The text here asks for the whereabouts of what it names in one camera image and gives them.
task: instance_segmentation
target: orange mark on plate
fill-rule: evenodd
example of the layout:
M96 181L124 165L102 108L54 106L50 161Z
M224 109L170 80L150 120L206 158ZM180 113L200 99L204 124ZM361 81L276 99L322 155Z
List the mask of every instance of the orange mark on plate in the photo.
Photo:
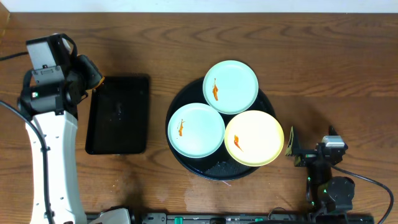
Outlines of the orange mark on plate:
M180 136L182 136L182 128L183 128L183 126L182 126L182 123L184 123L185 121L182 121L182 119L181 119L181 125L180 125L180 129L179 129L179 133L180 133Z
M218 96L217 96L218 88L216 86L216 79L214 79L214 86L213 86L213 95L216 101L218 101Z
M235 143L235 146L236 146L236 147L238 147L240 150L242 150L242 149L239 147L239 138L238 138L236 135L235 135L234 143Z

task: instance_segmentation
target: wooden tabletop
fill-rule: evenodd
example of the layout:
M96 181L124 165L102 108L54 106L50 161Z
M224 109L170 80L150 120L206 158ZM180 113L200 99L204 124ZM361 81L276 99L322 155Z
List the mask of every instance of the wooden tabletop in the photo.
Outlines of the wooden tabletop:
M0 57L25 41L64 32L105 76L147 73L146 152L91 156L85 151L90 98L78 105L76 163L86 212L115 205L170 213L267 213L302 210L305 168L284 151L239 180L190 173L174 158L165 117L174 96L222 60L247 63L269 97L288 140L291 125L314 147L329 124L349 146L339 167L376 179L398 195L398 15L393 14L18 14ZM0 62L0 99L16 105L28 56ZM24 123L0 108L0 220L27 223L33 203L32 158ZM389 196L355 179L354 210L378 221ZM386 223L398 222L394 207Z

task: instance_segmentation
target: wire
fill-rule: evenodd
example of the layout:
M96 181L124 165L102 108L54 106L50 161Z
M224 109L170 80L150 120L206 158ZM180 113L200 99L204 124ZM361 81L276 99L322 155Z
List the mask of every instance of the wire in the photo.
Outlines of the wire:
M342 168L336 167L336 166L334 166L334 165L332 165L332 164L330 164L330 167L333 168L333 169L335 169L335 170L338 170L338 171L340 171L340 172L342 172L342 173L344 173L344 174L352 175L352 176L357 177L357 178L359 178L359 179L366 180L366 181L368 181L368 182L370 182L370 183L372 183L372 184L376 184L376 185L378 185L378 186L384 188L384 189L388 192L388 194L390 195L390 205L388 206L387 211L385 212L385 214L383 215L383 217L380 219L380 221L378 222L378 224L384 223L384 221L386 221L386 218L388 217L388 215L390 214L390 212L391 212L391 210L392 210L392 206L394 205L394 195L392 194L391 190L390 190L387 186L385 186L384 184L382 184L382 183L380 183L380 182L377 182L377 181L375 181L375 180L372 180L372 179L370 179L370 178L364 177L364 176L359 175L359 174L355 174L355 173L350 172L350 171L347 171L347 170L343 170Z
M23 119L33 130L33 132L36 134L37 138L40 141L40 145L42 146L42 154L43 154L43 180L44 180L44 206L45 206L45 212L47 214L47 219L49 220L49 224L53 224L53 219L52 219L52 211L50 208L50 196L49 196L49 169L48 169L48 164L47 164L47 145L45 144L44 138L42 135L39 133L39 130L27 119L24 117L24 115L21 114L18 110L13 108L11 105L7 104L3 100L0 100L0 105L5 106L7 109L11 110L15 115L20 117L20 119Z
M13 54L13 55L8 55L8 56L5 56L5 57L0 57L0 61L7 60L7 59L12 59L12 58L14 58L14 57L19 57L19 56L27 55L27 54L29 54L29 53L28 53L28 52L19 52L19 53Z
M271 215L272 215L272 214L274 213L274 211L277 210L277 209L282 209L283 211L286 211L286 212L287 212L287 210L284 209L284 208L282 208L282 207L273 208L273 209L269 212L269 214L268 214L268 220L271 220ZM287 215L289 216L290 220L293 221L293 218L290 216L290 214L287 214Z

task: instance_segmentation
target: white wall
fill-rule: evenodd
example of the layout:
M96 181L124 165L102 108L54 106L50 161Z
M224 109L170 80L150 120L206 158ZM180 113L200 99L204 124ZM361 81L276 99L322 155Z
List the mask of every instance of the white wall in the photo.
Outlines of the white wall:
M10 12L398 12L398 0L0 0Z

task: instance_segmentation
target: black cable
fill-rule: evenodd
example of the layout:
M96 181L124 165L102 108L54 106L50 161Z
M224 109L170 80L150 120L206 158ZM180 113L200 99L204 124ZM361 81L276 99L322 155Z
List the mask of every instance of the black cable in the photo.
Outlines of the black cable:
M29 53L28 53L28 52L19 52L19 53L13 54L13 55L8 55L8 56L5 56L5 57L0 57L0 61L7 60L7 59L12 59L12 58L14 58L14 57L19 57L19 56L27 55L27 54L29 54Z
M391 210L392 210L392 206L394 205L394 195L392 194L391 190L390 190L387 186L385 186L384 184L382 184L382 183L380 183L380 182L377 182L377 181L375 181L375 180L372 180L372 179L370 179L370 178L364 177L364 176L359 175L359 174L355 174L355 173L350 172L350 171L347 171L347 170L343 170L342 168L336 167L336 166L334 166L334 165L332 165L332 164L330 164L330 167L333 168L333 169L335 169L335 170L338 170L338 171L340 171L340 172L342 172L342 173L344 173L344 174L352 175L352 176L357 177L357 178L359 178L359 179L366 180L366 181L368 181L368 182L370 182L370 183L372 183L372 184L376 184L376 185L378 185L378 186L384 188L384 190L386 190L386 191L388 192L388 194L390 195L390 205L388 206L387 211L385 212L385 214L383 215L383 217L380 219L380 221L378 222L378 224L384 223L384 221L386 221L386 218L388 217L388 215L390 214L390 212L391 212Z
M271 215L272 215L272 214L274 213L274 211L277 210L277 209L282 209L283 211L287 212L287 210L284 209L284 208L282 208L282 207L273 208L273 209L269 212L269 214L268 214L268 220L271 220ZM287 215L289 216L290 220L293 221L293 218L290 216L290 214L287 214Z
M49 169L47 164L47 145L45 144L44 138L39 133L39 130L27 119L22 115L18 110L13 108L11 105L7 104L3 100L0 100L0 105L5 106L7 109L11 110L15 115L23 119L33 130L36 134L37 138L40 141L40 145L42 146L42 154L43 154L43 180L44 180L44 206L45 212L47 214L47 219L49 220L49 224L53 224L52 219L52 211L50 208L50 195L49 195Z

